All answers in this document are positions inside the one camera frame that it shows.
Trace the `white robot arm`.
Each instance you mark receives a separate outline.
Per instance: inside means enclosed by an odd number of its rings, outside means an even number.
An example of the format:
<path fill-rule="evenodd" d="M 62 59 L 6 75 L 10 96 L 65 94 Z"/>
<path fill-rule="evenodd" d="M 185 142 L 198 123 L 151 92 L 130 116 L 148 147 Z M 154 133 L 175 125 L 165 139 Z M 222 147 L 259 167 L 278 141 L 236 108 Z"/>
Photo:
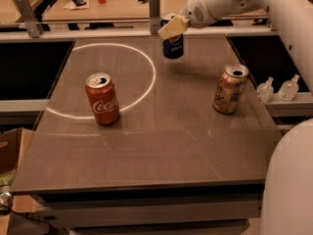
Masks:
<path fill-rule="evenodd" d="M 260 7 L 274 25 L 309 89 L 313 89 L 313 5 L 308 0 L 188 0 L 158 34 L 167 39 Z M 313 235 L 313 119 L 287 132 L 265 180 L 260 235 Z"/>

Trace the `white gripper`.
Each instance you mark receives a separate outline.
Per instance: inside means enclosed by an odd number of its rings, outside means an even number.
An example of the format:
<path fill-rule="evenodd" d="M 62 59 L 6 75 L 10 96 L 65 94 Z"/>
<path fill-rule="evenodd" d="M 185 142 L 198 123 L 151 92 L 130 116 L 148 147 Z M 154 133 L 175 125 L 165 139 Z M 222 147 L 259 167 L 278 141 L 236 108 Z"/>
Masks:
<path fill-rule="evenodd" d="M 229 16 L 235 0 L 188 0 L 181 11 L 157 32 L 162 40 L 183 34 L 188 26 L 203 28 Z"/>

